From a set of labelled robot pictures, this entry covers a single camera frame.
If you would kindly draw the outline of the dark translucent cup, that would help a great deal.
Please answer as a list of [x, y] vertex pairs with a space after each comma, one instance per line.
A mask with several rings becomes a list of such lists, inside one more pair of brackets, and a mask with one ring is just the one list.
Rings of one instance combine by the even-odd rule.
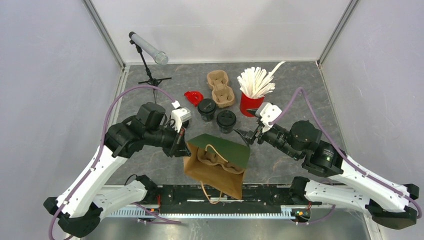
[[215, 116], [217, 105], [213, 99], [204, 98], [197, 105], [197, 110], [205, 122], [210, 122]]
[[237, 122], [237, 116], [231, 110], [223, 110], [218, 113], [216, 122], [219, 130], [224, 134], [229, 134]]

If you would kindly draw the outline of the brown paper bag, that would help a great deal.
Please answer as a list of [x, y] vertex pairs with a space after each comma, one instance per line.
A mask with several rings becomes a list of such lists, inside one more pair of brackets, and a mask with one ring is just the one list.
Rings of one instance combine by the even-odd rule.
[[197, 159], [198, 148], [201, 147], [188, 144], [191, 156], [183, 158], [183, 171], [185, 175], [200, 182], [203, 189], [205, 185], [209, 185], [220, 191], [221, 195], [225, 194], [236, 200], [241, 200], [245, 172], [242, 174], [233, 174], [223, 170], [219, 165], [209, 166], [200, 162]]

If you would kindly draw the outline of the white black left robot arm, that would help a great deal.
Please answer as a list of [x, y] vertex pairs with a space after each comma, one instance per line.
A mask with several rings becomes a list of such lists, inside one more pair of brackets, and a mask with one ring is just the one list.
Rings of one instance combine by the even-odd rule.
[[48, 197], [44, 208], [53, 216], [53, 223], [67, 234], [82, 238], [90, 234], [111, 213], [133, 203], [153, 203], [159, 190], [146, 175], [131, 183], [99, 195], [99, 191], [134, 153], [145, 146], [159, 147], [166, 156], [189, 155], [185, 143], [191, 111], [176, 107], [170, 116], [156, 103], [143, 104], [137, 114], [111, 125], [93, 158], [73, 184], [57, 197]]

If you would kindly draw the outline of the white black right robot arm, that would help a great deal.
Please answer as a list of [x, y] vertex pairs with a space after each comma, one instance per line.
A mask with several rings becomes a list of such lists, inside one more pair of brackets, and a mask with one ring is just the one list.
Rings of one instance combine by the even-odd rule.
[[290, 158], [302, 161], [310, 174], [337, 181], [327, 185], [297, 176], [289, 188], [289, 199], [299, 205], [328, 203], [361, 212], [377, 224], [401, 230], [423, 216], [417, 205], [417, 185], [396, 184], [363, 167], [337, 146], [322, 140], [322, 132], [307, 120], [290, 129], [268, 127], [261, 121], [255, 130], [237, 129], [246, 145], [268, 143]]

